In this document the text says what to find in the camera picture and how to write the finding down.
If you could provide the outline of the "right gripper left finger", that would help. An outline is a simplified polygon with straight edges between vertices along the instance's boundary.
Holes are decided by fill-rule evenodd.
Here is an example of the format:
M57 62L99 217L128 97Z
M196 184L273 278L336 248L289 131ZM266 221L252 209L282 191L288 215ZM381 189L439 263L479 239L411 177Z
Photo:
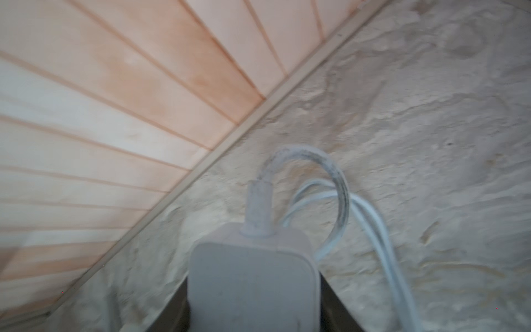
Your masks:
M148 327L147 332L187 332L190 326L188 278L179 285L166 307Z

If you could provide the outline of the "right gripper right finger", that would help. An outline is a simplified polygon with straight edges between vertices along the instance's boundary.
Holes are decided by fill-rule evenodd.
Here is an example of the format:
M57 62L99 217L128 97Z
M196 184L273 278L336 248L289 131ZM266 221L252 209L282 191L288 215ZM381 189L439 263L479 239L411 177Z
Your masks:
M331 288L323 274L321 284L321 332L365 332Z

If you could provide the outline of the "grey power strip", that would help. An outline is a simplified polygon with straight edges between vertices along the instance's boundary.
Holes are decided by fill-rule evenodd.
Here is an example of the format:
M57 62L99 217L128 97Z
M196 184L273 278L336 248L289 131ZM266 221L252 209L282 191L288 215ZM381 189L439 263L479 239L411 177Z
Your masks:
M298 229L256 238L228 223L191 250L191 331L319 331L320 302L311 242Z

